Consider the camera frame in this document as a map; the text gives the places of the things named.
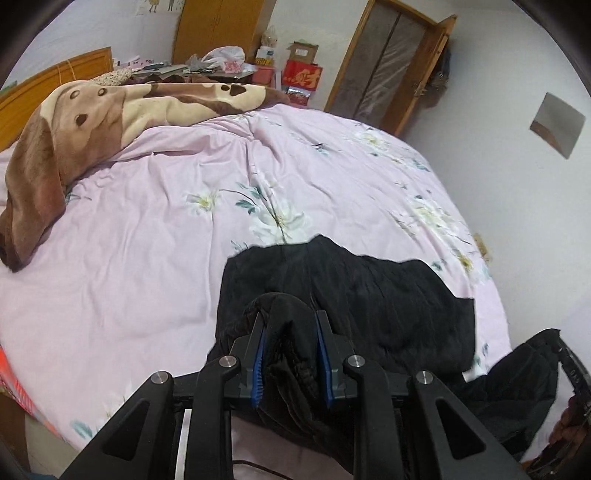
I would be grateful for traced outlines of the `person's right hand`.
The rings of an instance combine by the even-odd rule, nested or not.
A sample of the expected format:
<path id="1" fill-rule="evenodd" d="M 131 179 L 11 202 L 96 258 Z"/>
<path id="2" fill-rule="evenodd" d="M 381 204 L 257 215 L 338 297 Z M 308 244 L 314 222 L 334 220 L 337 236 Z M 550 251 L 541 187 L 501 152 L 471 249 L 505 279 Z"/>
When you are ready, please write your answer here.
<path id="1" fill-rule="evenodd" d="M 574 416 L 578 408 L 578 401 L 575 396 L 572 396 L 567 408 L 563 411 L 560 420 L 554 426 L 554 429 L 549 437 L 549 444 L 553 445 L 558 441 L 565 440 L 573 442 L 575 445 L 580 445 L 586 436 L 586 430 L 582 426 L 574 425 Z"/>

